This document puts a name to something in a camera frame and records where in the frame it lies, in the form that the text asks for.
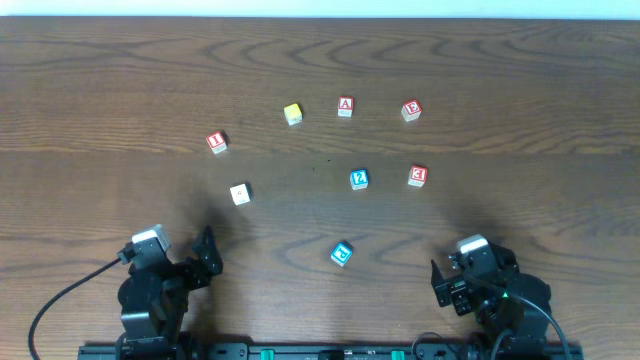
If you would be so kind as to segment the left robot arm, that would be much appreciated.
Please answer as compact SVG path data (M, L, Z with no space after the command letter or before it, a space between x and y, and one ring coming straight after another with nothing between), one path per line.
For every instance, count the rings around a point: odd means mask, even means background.
M119 253L130 266L118 290L125 334L117 341L118 359L205 359L203 346L181 330L189 294L210 285L223 261L209 226L192 246L195 257L174 263L167 257L170 239L160 224L131 237Z

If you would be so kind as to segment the red letter A block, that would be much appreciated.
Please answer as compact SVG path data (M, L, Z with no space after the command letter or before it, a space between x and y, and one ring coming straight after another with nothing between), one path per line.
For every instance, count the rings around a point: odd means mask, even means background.
M354 110L354 98L350 96L341 96L338 102L338 116L351 117Z

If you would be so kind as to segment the red letter I block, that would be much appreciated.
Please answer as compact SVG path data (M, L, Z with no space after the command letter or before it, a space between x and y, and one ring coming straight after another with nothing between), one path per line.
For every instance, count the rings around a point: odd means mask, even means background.
M218 131L207 136L206 142L214 154L220 154L228 148L225 135L222 131Z

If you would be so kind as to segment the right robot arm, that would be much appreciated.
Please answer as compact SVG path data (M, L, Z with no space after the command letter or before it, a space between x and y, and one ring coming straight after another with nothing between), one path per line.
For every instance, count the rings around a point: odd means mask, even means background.
M432 263L431 285L441 307L472 313L502 359L548 359L551 288L520 271L515 253L482 236L465 239L449 256L459 273L444 278Z

